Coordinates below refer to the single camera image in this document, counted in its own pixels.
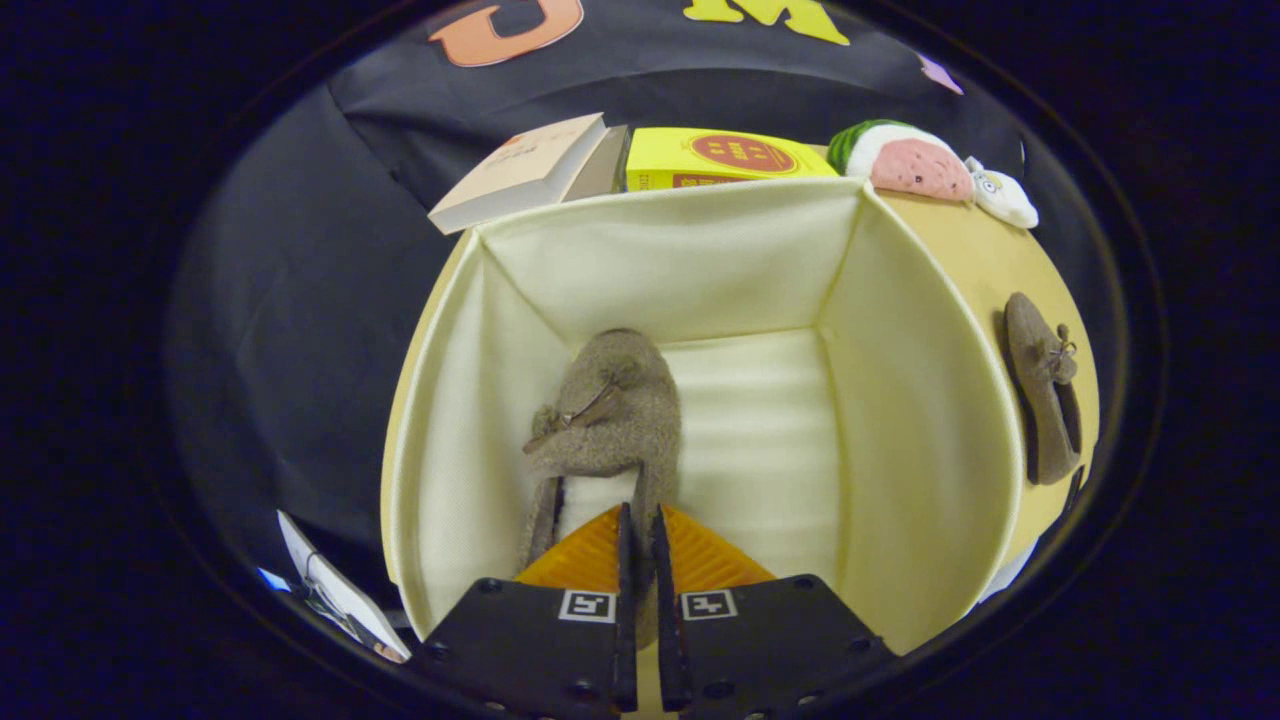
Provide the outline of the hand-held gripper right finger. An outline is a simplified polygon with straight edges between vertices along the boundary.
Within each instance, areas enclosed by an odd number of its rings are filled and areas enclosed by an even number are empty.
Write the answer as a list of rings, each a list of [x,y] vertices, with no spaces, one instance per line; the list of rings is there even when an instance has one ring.
[[[687,514],[652,528],[658,676],[680,716],[815,716],[896,656],[819,577],[773,577]]]

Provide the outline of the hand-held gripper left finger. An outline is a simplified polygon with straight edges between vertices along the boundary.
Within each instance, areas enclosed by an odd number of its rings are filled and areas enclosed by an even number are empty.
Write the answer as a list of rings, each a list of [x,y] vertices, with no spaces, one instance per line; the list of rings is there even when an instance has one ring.
[[[607,591],[481,578],[415,652],[415,670],[493,716],[622,716],[637,707],[632,523],[622,502],[543,562],[585,559]]]

